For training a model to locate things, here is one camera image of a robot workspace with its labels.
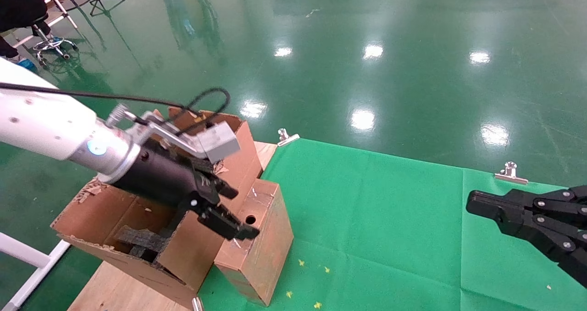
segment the green epoxy floor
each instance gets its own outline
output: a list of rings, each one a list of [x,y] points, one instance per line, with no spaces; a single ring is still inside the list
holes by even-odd
[[[574,186],[587,183],[585,16],[585,0],[126,0],[111,20],[72,12],[81,35],[57,24],[81,52],[40,75],[180,102],[219,85],[256,140],[287,128],[482,171],[515,161]],[[116,103],[84,102],[103,118]],[[50,222],[93,174],[5,144],[0,164],[0,232],[50,252]],[[97,265],[70,250],[24,309],[67,309]],[[32,271],[0,255],[0,305]]]

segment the hole in box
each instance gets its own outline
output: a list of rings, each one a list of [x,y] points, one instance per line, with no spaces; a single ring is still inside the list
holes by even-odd
[[[248,225],[252,225],[255,222],[256,222],[256,218],[253,215],[247,216],[247,218],[245,219],[245,223],[247,223]]]

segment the cardboard box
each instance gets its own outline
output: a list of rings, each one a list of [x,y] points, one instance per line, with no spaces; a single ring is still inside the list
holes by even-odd
[[[257,179],[237,217],[260,234],[224,241],[214,264],[241,294],[269,306],[294,238],[279,185]]]
[[[178,112],[170,108],[170,115]],[[176,119],[181,129],[192,124],[194,117],[185,113]],[[237,188],[233,200],[222,203],[233,213],[239,209],[261,166],[247,122],[237,116],[220,114],[214,121],[226,121],[235,131],[241,150],[224,159],[225,171],[218,176]],[[55,219],[51,227],[63,240],[91,253],[168,298],[191,308],[224,239],[197,221],[198,215],[188,211],[153,265],[130,256],[130,246],[115,240],[124,225],[158,232],[167,226],[175,209],[124,192],[97,181],[88,183]]]

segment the black cable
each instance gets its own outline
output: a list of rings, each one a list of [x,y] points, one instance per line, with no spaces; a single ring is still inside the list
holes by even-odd
[[[185,129],[179,131],[178,133],[176,133],[176,135],[182,135],[183,133],[188,133],[189,131],[192,131],[193,129],[199,127],[200,125],[205,124],[207,127],[209,127],[212,124],[212,120],[218,116],[218,114],[220,114],[223,110],[226,109],[226,107],[228,106],[228,104],[230,103],[230,94],[228,93],[227,90],[223,89],[223,88],[219,88],[219,87],[213,87],[213,88],[209,88],[206,91],[200,93],[199,95],[197,95],[191,102],[189,102],[189,104],[187,106],[185,106],[184,108],[182,108],[182,111],[180,111],[177,115],[175,115],[174,117],[170,117],[168,118],[168,121],[172,121],[176,118],[178,118],[180,115],[184,114],[185,111],[190,111],[193,112],[193,110],[191,109],[192,106],[194,106],[195,104],[197,104],[198,102],[200,102],[200,100],[202,100],[205,96],[210,95],[212,93],[222,93],[225,96],[225,100],[224,103],[222,103],[222,105],[220,105],[220,107],[218,107],[217,110],[215,110],[212,115],[208,116],[206,119],[204,119],[203,121],[199,121],[196,123],[193,123],[192,125],[189,125],[189,127],[186,127]]]
[[[180,132],[176,133],[176,135],[182,135],[183,133],[188,133],[189,131],[192,131],[193,129],[199,127],[199,125],[202,125],[202,124],[208,125],[209,123],[211,123],[212,119],[214,119],[216,116],[218,116],[218,114],[220,114],[220,112],[222,112],[223,110],[226,109],[226,106],[228,106],[228,104],[230,102],[230,94],[228,93],[228,91],[226,91],[223,88],[210,88],[210,89],[207,89],[206,91],[204,91],[204,92],[200,93],[199,95],[197,95],[188,104],[188,106],[183,106],[182,104],[178,104],[176,102],[170,102],[170,101],[167,101],[167,100],[160,100],[160,99],[155,99],[155,98],[145,98],[144,96],[108,95],[108,94],[100,94],[100,93],[92,93],[92,92],[64,91],[62,89],[56,89],[56,88],[36,87],[36,86],[31,86],[31,85],[20,85],[20,84],[12,84],[12,83],[0,83],[0,89],[12,89],[12,90],[16,90],[16,91],[51,93],[51,94],[71,95],[71,96],[86,96],[86,97],[89,97],[89,98],[115,99],[115,100],[130,100],[130,101],[137,101],[137,102],[149,102],[149,103],[152,103],[152,104],[166,105],[166,106],[178,107],[178,108],[181,108],[182,109],[182,111],[179,114],[174,115],[173,118],[168,118],[166,120],[166,122],[172,121],[172,120],[176,119],[180,115],[184,114],[186,111],[189,111],[189,112],[191,112],[192,114],[195,114],[198,117],[202,117],[202,114],[200,112],[197,112],[195,110],[192,110],[191,107],[194,106],[195,104],[197,104],[198,102],[200,102],[200,100],[202,100],[204,98],[204,96],[207,96],[209,94],[212,94],[212,93],[215,93],[215,92],[220,92],[220,93],[223,93],[224,94],[224,96],[226,97],[226,100],[224,100],[224,103],[218,108],[218,110],[216,110],[212,115],[210,115],[209,117],[207,117],[203,121],[199,121],[197,123],[194,123],[192,125],[189,125],[189,127],[187,127],[185,129],[181,130]]]
[[[145,98],[144,96],[109,95],[109,94],[92,93],[92,92],[64,91],[62,89],[56,89],[56,88],[34,87],[31,85],[20,85],[20,84],[11,84],[11,83],[0,83],[0,88],[13,89],[16,91],[53,93],[53,94],[62,94],[62,95],[73,95],[73,96],[86,96],[88,98],[102,98],[102,99],[116,99],[116,100],[131,100],[131,101],[138,101],[138,102],[150,102],[152,104],[179,107],[179,108],[183,108],[185,110],[188,110],[190,112],[193,112],[193,110],[191,110],[189,108],[185,108],[185,106],[183,106],[182,104],[178,104],[177,102],[170,102],[170,101],[160,100],[160,99],[155,99],[155,98]]]

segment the black pants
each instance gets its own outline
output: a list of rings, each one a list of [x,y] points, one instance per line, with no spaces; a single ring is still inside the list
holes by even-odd
[[[0,33],[13,28],[29,27],[33,21],[41,18],[47,12],[44,0],[0,0]],[[44,33],[50,29],[45,24],[39,23]],[[13,58],[18,52],[0,37],[0,56]]]
[[[45,35],[48,35],[51,33],[51,28],[45,22],[38,22],[36,25],[39,27],[39,29],[41,31],[43,31],[43,33]],[[35,32],[35,29],[33,29],[33,35],[38,36],[37,33]],[[13,48],[12,46],[10,46],[10,44],[7,43],[6,40],[4,40],[2,37],[0,37],[0,56],[6,56],[7,58],[13,58],[17,55],[18,55],[18,51],[16,50],[16,48]]]

